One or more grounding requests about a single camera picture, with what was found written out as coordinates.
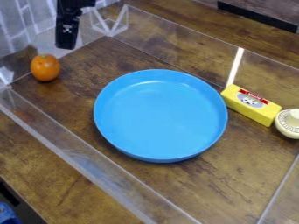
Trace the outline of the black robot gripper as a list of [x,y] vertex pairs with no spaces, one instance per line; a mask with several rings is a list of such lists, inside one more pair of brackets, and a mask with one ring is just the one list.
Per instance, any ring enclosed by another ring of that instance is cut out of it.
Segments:
[[61,49],[73,50],[77,46],[82,9],[95,7],[97,0],[58,0],[58,17],[55,29],[55,45]]

